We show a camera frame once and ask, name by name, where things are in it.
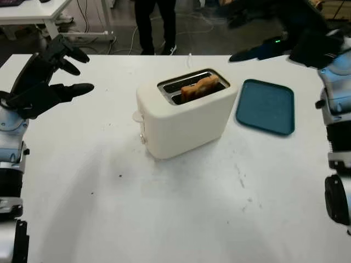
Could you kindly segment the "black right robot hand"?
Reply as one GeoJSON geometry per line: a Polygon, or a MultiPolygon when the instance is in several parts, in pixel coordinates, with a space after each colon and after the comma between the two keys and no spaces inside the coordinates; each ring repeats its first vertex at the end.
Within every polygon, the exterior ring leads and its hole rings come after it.
{"type": "Polygon", "coordinates": [[[266,39],[260,46],[233,54],[229,58],[230,62],[274,58],[293,49],[306,31],[329,32],[325,19],[309,1],[254,1],[254,4],[256,8],[267,10],[277,18],[284,34],[266,39]]]}

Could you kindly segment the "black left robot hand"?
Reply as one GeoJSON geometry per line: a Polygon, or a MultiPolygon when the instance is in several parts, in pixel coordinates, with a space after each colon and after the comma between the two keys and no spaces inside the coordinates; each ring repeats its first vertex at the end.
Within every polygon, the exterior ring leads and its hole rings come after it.
{"type": "Polygon", "coordinates": [[[53,74],[61,69],[71,75],[80,75],[79,69],[66,57],[88,63],[88,55],[62,35],[57,35],[41,53],[33,54],[17,76],[11,95],[19,95],[37,84],[49,84],[53,74]]]}

